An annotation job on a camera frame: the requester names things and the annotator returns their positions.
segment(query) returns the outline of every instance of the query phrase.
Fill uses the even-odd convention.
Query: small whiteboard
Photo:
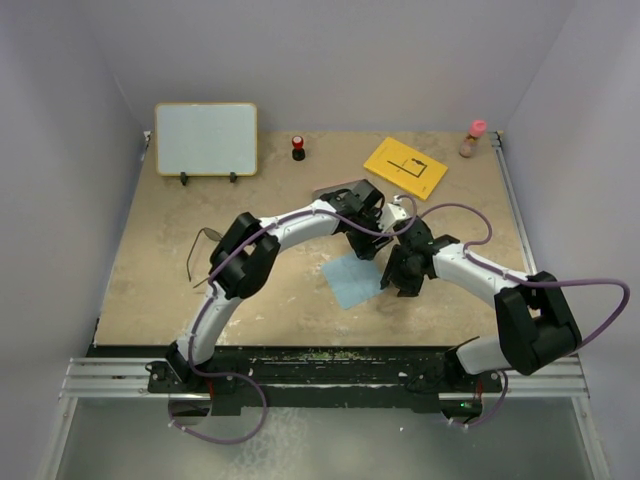
[[[253,175],[258,169],[258,115],[252,103],[156,105],[160,175]]]

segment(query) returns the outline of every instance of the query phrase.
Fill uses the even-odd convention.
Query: bottle
[[[458,151],[462,157],[469,158],[476,153],[478,140],[487,131],[487,122],[484,120],[474,120],[469,128],[469,133],[460,144]]]

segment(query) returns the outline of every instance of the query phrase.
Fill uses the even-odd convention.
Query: yellow folder
[[[446,165],[391,137],[371,154],[364,168],[420,200],[427,199],[447,171]]]

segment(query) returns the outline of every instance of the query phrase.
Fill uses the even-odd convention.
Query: black bottle with red cap
[[[306,154],[304,153],[304,148],[302,145],[304,144],[304,140],[300,135],[296,135],[291,139],[291,144],[293,145],[293,150],[291,151],[291,156],[296,162],[304,160]]]

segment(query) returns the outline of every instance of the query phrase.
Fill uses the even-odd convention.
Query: gray floor
[[[258,413],[197,428],[232,436]],[[510,399],[467,432],[405,410],[273,409],[257,437],[231,447],[167,424],[166,400],[81,400],[58,479],[592,478],[565,399]]]

